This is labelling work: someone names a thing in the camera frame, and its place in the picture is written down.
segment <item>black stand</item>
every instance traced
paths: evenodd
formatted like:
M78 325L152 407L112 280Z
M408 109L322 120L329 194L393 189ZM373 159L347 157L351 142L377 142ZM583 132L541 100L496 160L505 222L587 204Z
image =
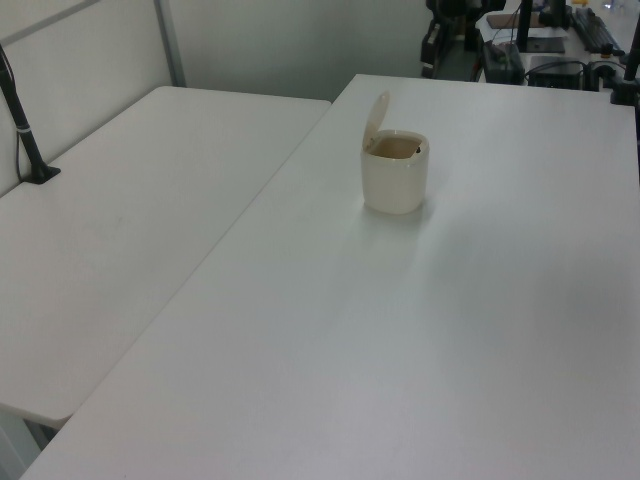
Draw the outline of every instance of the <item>black stand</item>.
M564 53L564 42L561 38L529 38L532 10L533 0L522 0L516 37L520 53Z
M638 64L640 64L640 18L636 25L636 33L633 35L624 78L622 80L619 77L613 79L611 103L614 105L635 107L638 104L638 92L640 92L640 84L636 80Z
M9 66L4 61L4 58L4 51L2 50L2 46L0 46L0 88L2 88L2 93L7 101L7 106L9 107L9 111L13 117L16 130L20 135L24 149L27 152L29 161L31 162L31 175L26 177L23 181L41 185L59 174L60 169L50 167L44 163L44 160L42 160L40 150L38 150L38 145L36 144L35 138L33 138L33 133L31 132L31 126L27 121L27 117L22 109L22 104L18 98L16 86L9 71Z

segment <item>plastic container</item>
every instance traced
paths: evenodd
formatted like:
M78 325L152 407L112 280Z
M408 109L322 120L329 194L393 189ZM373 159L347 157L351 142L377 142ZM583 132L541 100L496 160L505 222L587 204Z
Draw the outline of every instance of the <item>plastic container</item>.
M389 106L385 92L371 109L360 154L364 203L380 212L412 212L424 200L429 142L415 132L380 130Z

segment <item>white table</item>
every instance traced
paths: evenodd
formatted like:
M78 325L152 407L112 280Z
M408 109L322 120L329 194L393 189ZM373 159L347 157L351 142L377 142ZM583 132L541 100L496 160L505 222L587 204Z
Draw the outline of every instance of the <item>white table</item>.
M596 15L602 18L602 20L607 25L607 28L609 29L613 37L617 40L618 44L625 52L629 52L629 49L631 48L633 34L635 32L636 24L638 22L638 12L640 11L640 8L638 8L635 5L637 1L638 0L626 0L627 6L625 7L625 10L615 11L615 12L611 12L609 10L600 8L600 5L602 2L599 0L596 0L595 2L591 2L589 5L587 5L588 7L591 7L593 9ZM520 5L520 0L507 0L507 3L505 5L503 12L490 12L487 15L483 16L480 20L478 20L478 22L476 23L476 28L480 30L483 41L487 42L491 40L495 34L495 30L492 30L491 27L489 27L489 24L487 22L487 16L499 15L502 13L505 13L505 14L513 13L515 12L516 8L518 8L518 5ZM576 5L573 8L583 8L583 6ZM529 36L531 37L533 35L536 35L536 30L537 29L530 29ZM607 61L618 63L618 57L603 59L600 57L600 55L592 55L589 52L587 52L584 48L584 43L582 43L582 40L580 40L580 37L578 36L577 32L573 27L570 27L566 32L563 31L562 29L557 29L557 31L560 32L562 35L566 36L566 38L564 39L565 53L563 54L522 53L520 54L520 58L522 60L525 71L529 70L530 68L531 58L539 55L552 56L552 57L572 57L584 63L588 63L591 61L597 62L601 60L607 60ZM509 33L509 35L511 35L510 29L505 29L504 32ZM517 32L518 32L518 29L516 28L513 33L514 42L517 36ZM505 43L509 41L510 41L510 38L500 37L499 39L496 40L496 44ZM621 69L618 69L616 67L613 67L613 68L617 70L619 75L622 75L624 73Z
M327 108L160 88L0 199L0 408L60 427Z
M401 217L385 89L431 142ZM358 76L24 480L636 480L639 213L633 109Z

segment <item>black box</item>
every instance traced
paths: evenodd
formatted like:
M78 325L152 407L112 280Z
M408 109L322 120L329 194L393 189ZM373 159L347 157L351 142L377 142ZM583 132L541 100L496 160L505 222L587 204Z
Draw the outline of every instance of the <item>black box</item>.
M500 49L503 55L497 56L493 49ZM504 83L522 85L524 81L524 68L520 60L520 52L515 44L500 46L482 46L482 66L487 83Z
M532 57L529 69L529 86L580 90L582 65L579 63L559 64L560 62L578 62L578 60L569 57ZM549 67L541 68L543 65L549 65Z

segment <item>keyboard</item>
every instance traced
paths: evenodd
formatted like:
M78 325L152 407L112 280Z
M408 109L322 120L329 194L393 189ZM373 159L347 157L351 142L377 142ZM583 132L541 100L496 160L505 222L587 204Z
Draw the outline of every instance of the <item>keyboard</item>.
M608 45L613 46L613 55L619 57L624 55L624 50L620 48L618 42L613 38L602 19L598 17L590 8L578 8L571 14L573 28L578 32L578 36L585 49L591 53L602 53L602 48Z

